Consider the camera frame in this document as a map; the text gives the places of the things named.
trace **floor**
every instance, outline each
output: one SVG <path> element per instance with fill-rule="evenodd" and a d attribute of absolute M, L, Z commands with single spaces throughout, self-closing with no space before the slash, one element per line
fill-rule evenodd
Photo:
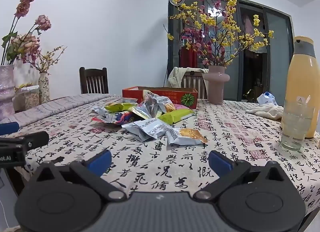
<path fill-rule="evenodd" d="M 312 220 L 310 225 L 307 227 L 305 232 L 319 232 L 320 231 L 320 212 L 316 215 L 316 217 Z"/>

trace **vase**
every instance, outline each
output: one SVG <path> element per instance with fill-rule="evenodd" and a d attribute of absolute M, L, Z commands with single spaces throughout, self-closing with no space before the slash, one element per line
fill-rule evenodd
<path fill-rule="evenodd" d="M 0 121 L 14 114 L 13 65 L 0 66 Z"/>
<path fill-rule="evenodd" d="M 208 101 L 214 105 L 223 104 L 224 83 L 230 80 L 230 76 L 224 73 L 223 66 L 209 66 L 209 72 L 202 74 L 203 79 L 209 82 Z"/>
<path fill-rule="evenodd" d="M 49 80 L 47 72 L 40 73 L 39 78 L 39 102 L 40 104 L 50 101 Z"/>

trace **pink glass vase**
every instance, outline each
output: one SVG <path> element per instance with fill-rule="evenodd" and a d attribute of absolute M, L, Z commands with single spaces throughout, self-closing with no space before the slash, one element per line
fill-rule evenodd
<path fill-rule="evenodd" d="M 209 72 L 202 74 L 203 79 L 209 82 L 208 101 L 214 105 L 223 104 L 224 83 L 230 80 L 224 70 L 223 66 L 209 66 Z"/>
<path fill-rule="evenodd" d="M 0 121 L 14 114 L 13 65 L 0 66 Z"/>

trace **table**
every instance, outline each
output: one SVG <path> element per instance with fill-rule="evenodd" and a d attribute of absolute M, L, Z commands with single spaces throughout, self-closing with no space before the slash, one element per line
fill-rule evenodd
<path fill-rule="evenodd" d="M 222 106 L 215 106 L 199 99 L 196 115 L 174 126 L 198 129 L 207 144 L 168 146 L 166 137 L 141 143 L 121 127 L 91 121 L 95 116 L 92 107 L 103 106 L 109 100 L 79 106 L 23 127 L 15 135 L 45 130 L 50 140 L 47 146 L 28 152 L 27 165 L 19 172 L 28 179 L 43 161 L 62 156 L 63 161 L 56 165 L 66 165 L 109 149 L 112 165 L 102 178 L 127 194 L 189 191 L 193 195 L 219 178 L 207 161 L 209 152 L 217 150 L 232 160 L 244 159 L 252 165 L 279 162 L 305 201 L 306 214 L 320 206 L 318 133 L 306 140 L 299 152 L 291 152 L 279 145 L 279 122 L 245 113 L 256 104 L 225 101 Z"/>

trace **wooden chair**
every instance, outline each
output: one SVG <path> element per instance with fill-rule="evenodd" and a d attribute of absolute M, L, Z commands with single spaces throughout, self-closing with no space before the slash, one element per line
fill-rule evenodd
<path fill-rule="evenodd" d="M 100 69 L 85 69 L 81 67 L 80 73 L 80 85 L 81 93 L 109 93 L 107 68 Z"/>
<path fill-rule="evenodd" d="M 186 72 L 181 81 L 182 88 L 194 88 L 198 91 L 199 99 L 207 99 L 207 89 L 201 72 Z"/>

